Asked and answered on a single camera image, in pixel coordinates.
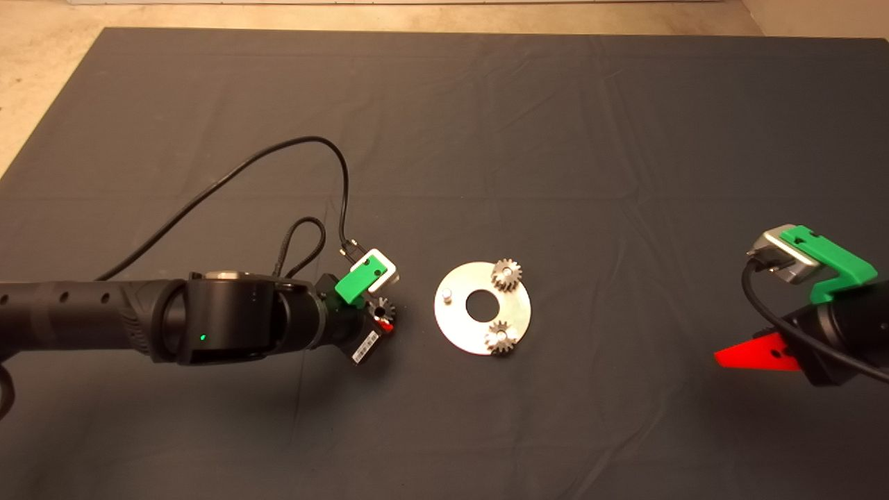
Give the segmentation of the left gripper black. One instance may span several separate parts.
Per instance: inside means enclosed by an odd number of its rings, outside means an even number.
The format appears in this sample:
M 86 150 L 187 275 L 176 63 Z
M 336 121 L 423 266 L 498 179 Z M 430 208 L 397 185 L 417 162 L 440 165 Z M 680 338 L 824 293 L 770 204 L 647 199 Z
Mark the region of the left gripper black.
M 386 321 L 386 298 L 372 297 L 358 307 L 340 297 L 325 301 L 323 345 L 333 346 L 356 366 L 364 364 L 394 325 Z

